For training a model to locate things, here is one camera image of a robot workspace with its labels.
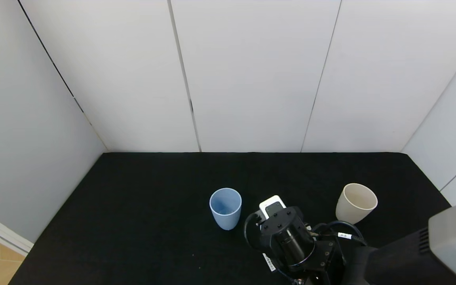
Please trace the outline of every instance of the beige cup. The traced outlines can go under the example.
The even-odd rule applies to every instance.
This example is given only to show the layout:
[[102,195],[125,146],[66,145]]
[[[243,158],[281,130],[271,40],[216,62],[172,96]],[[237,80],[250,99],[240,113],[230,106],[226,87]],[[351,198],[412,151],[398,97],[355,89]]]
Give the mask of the beige cup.
[[335,208],[337,220],[356,224],[378,206],[378,197],[362,184],[349,183],[344,186]]

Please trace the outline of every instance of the blue cup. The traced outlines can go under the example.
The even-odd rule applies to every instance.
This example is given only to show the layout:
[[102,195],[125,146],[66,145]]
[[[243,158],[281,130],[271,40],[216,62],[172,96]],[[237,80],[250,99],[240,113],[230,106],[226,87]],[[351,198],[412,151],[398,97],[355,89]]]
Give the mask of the blue cup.
[[221,188],[215,191],[209,200],[210,210],[221,229],[233,229],[240,218],[242,197],[232,188]]

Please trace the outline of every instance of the vent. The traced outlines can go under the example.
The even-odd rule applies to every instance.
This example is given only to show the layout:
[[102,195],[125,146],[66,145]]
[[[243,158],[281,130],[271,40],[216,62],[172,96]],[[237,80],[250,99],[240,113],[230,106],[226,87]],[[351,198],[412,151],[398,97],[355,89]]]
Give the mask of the vent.
[[420,231],[420,242],[418,244],[418,250],[420,251],[420,254],[425,254],[430,251],[428,227]]

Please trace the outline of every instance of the wall panel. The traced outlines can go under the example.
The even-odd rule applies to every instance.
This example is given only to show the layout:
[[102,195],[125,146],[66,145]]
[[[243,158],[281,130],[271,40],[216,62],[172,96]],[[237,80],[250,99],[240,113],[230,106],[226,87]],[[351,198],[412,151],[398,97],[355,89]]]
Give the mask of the wall panel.
[[21,0],[112,151],[198,151],[166,0]]
[[18,2],[0,0],[0,222],[35,242],[105,151]]
[[345,0],[303,151],[400,152],[456,72],[456,0]]
[[402,152],[438,189],[456,175],[456,74]]
[[172,0],[203,151],[300,151],[339,3]]

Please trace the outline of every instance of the table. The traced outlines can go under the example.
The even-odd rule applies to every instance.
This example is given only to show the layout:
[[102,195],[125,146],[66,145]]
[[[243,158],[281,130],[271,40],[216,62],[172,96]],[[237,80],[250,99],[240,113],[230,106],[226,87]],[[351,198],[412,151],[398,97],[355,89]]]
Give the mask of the table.
[[[244,219],[277,194],[306,222],[330,222],[350,182],[378,196],[357,224],[373,247],[425,227],[450,206],[400,153],[106,153],[10,285],[287,284],[246,245]],[[223,187],[242,195],[232,231],[210,213],[210,195]]]

